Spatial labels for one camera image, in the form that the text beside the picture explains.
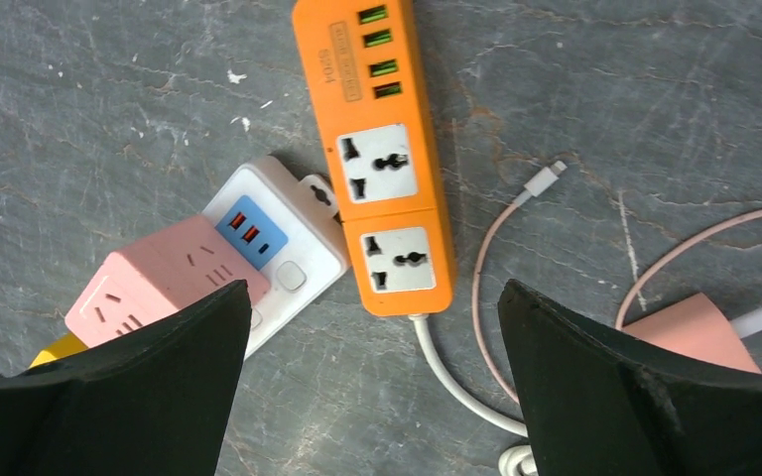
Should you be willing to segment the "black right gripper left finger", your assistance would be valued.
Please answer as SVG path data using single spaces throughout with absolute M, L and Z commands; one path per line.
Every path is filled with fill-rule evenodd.
M 243 281 L 99 346 L 0 375 L 0 475 L 211 475 L 241 374 Z

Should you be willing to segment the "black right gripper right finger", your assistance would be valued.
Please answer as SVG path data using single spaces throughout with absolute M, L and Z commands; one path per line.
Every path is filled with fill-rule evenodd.
M 762 475 L 762 375 L 682 356 L 507 282 L 501 334 L 542 475 Z

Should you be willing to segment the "yellow cube socket adapter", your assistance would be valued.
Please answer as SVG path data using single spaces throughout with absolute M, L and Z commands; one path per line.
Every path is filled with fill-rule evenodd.
M 87 349 L 87 346 L 81 342 L 72 333 L 67 333 L 48 347 L 39 352 L 36 358 L 30 364 L 31 368 L 41 366 L 65 357 L 69 357 Z

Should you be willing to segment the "pink cube socket adapter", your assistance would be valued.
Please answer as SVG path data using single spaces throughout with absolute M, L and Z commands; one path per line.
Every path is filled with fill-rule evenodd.
M 138 330 L 236 281 L 247 282 L 253 304 L 269 281 L 203 215 L 111 252 L 64 322 L 88 347 Z

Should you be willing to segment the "white multicolour power strip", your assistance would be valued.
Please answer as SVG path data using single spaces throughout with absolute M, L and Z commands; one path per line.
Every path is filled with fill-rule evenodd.
M 275 157 L 238 167 L 202 213 L 270 284 L 253 306 L 248 355 L 350 267 L 329 183 L 296 178 Z

